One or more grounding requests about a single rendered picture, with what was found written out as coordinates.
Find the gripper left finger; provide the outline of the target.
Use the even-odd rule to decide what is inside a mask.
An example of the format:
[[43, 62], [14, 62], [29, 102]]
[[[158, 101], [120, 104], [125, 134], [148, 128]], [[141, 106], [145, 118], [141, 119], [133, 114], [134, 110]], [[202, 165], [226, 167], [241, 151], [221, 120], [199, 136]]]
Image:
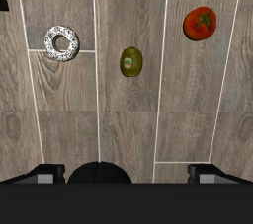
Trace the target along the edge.
[[28, 173], [9, 180], [12, 184], [64, 184], [63, 164], [39, 164]]

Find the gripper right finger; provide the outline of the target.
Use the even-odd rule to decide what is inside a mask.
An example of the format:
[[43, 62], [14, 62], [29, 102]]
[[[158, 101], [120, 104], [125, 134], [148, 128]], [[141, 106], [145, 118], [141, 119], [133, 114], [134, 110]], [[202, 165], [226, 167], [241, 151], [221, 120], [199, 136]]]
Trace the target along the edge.
[[245, 184], [246, 181], [226, 174], [214, 164], [190, 164], [189, 184]]

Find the white sprinkled donut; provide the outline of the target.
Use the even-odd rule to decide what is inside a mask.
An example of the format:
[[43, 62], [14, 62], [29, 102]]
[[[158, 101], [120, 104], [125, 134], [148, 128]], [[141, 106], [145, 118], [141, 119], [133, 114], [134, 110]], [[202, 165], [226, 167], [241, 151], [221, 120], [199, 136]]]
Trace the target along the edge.
[[[56, 41], [63, 37], [68, 41], [68, 47], [60, 51], [56, 46]], [[73, 59], [79, 52], [80, 41], [75, 32], [66, 26], [54, 26], [44, 35], [43, 43], [48, 56], [56, 61], [66, 62]]]

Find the green kiwi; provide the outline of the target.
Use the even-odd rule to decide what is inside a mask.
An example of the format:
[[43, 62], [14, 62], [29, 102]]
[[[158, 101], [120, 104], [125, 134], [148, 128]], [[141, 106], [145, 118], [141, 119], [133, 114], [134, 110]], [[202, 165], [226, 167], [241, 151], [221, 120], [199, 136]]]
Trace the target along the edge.
[[137, 77], [143, 65], [142, 53], [135, 47], [126, 48], [120, 59], [120, 69], [125, 77]]

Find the red tomato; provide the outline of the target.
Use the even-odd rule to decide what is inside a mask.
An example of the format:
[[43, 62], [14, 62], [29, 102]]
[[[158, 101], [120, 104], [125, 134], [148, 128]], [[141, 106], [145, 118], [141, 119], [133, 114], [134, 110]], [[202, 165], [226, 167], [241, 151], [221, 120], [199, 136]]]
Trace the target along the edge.
[[216, 29], [216, 14], [212, 8], [199, 7], [191, 11], [184, 19], [183, 32], [193, 41], [211, 37]]

